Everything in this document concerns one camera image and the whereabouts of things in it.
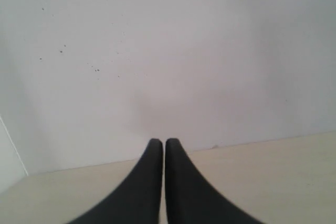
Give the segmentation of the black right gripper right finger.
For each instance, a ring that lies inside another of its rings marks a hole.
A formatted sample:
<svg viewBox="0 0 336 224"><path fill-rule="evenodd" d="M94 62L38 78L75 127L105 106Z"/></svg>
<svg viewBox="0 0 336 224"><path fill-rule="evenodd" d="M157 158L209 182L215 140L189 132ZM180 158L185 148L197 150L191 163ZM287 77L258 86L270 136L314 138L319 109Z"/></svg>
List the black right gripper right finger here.
<svg viewBox="0 0 336 224"><path fill-rule="evenodd" d="M165 201L168 223L261 223L203 177L177 138L165 145Z"/></svg>

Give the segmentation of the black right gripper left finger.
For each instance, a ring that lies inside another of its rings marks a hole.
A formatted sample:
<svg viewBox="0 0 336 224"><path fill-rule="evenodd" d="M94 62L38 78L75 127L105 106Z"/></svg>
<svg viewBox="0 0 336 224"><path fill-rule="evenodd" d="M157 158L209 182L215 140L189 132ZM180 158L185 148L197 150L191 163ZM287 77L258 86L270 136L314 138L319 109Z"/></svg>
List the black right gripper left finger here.
<svg viewBox="0 0 336 224"><path fill-rule="evenodd" d="M163 144L153 138L118 187L71 223L159 223L162 174Z"/></svg>

